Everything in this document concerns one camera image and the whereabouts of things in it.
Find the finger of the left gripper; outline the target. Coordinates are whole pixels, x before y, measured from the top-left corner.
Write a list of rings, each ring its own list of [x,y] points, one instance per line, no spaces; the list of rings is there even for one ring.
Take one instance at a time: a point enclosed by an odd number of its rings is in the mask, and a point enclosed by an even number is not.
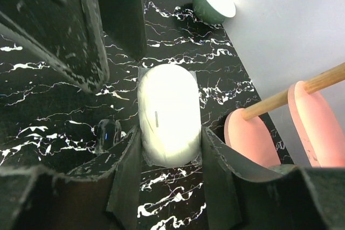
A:
[[[147,51],[143,0],[98,0],[103,30],[133,59]]]
[[[109,79],[98,0],[1,0],[1,33],[85,92]]]

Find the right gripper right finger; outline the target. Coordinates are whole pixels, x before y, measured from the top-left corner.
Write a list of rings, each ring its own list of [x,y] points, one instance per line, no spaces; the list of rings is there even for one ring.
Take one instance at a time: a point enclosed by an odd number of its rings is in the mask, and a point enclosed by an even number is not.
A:
[[[242,156],[202,128],[210,229],[344,229],[344,169],[280,174]]]

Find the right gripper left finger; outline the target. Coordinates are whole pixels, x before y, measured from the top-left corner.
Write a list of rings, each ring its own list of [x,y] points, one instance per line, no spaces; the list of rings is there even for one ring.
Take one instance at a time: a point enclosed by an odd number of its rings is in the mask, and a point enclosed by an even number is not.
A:
[[[67,174],[1,167],[1,229],[135,229],[141,130]]]

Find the black earbud charging case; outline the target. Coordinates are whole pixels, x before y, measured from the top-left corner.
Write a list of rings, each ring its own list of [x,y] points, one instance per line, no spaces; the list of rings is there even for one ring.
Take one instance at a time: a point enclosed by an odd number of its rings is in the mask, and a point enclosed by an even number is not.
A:
[[[85,122],[67,120],[71,136],[64,135],[65,142],[75,151],[89,151],[96,156],[106,153],[122,139],[119,120],[102,119],[92,126]]]

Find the white earbud charging case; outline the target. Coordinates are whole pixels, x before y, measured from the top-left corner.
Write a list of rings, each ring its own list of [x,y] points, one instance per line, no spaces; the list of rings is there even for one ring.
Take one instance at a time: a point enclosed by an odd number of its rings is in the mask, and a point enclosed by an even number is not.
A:
[[[137,87],[137,101],[147,162],[174,168],[199,155],[199,89],[190,71],[172,64],[147,70]]]

